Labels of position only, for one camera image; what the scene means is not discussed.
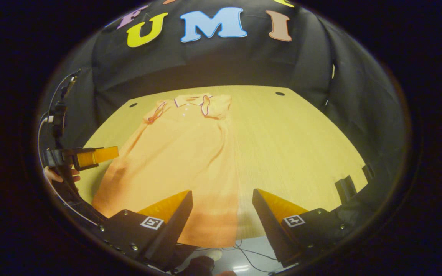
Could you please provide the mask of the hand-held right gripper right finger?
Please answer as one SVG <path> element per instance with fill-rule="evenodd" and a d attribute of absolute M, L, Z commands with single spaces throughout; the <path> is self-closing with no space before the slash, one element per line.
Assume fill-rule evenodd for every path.
<path fill-rule="evenodd" d="M 253 190 L 252 204 L 283 267 L 316 259 L 351 231 L 350 225 L 332 212 L 323 208 L 308 211 L 261 189 Z"/>

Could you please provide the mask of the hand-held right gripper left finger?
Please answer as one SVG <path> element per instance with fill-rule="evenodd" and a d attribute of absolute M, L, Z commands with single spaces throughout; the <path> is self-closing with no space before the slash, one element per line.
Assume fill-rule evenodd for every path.
<path fill-rule="evenodd" d="M 130 259 L 167 271 L 193 208 L 185 190 L 141 211 L 121 210 L 97 226 L 106 244 Z"/>

